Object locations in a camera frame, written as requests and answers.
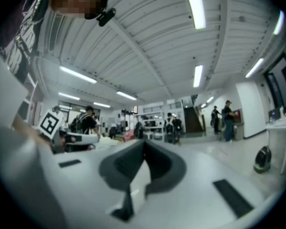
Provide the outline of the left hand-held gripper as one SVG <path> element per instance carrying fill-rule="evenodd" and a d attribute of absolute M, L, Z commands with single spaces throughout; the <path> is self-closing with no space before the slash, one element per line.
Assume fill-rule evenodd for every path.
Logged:
<path fill-rule="evenodd" d="M 62 129 L 62 119 L 47 111 L 38 124 L 42 137 L 49 139 L 53 150 L 65 150 L 69 146 L 90 146 L 99 142 L 97 135 L 71 133 Z"/>

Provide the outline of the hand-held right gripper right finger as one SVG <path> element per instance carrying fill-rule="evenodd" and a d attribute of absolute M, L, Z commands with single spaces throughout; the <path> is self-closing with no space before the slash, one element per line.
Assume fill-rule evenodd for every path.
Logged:
<path fill-rule="evenodd" d="M 144 142 L 144 160 L 151 178 L 146 185 L 146 196 L 169 192 L 185 177 L 187 167 L 184 159 L 148 140 Z"/>

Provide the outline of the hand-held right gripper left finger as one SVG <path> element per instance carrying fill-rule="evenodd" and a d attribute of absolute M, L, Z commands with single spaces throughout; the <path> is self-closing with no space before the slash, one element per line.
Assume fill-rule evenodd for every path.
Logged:
<path fill-rule="evenodd" d="M 136 141 L 105 157 L 99 165 L 99 175 L 115 190 L 127 191 L 144 161 L 145 141 Z"/>

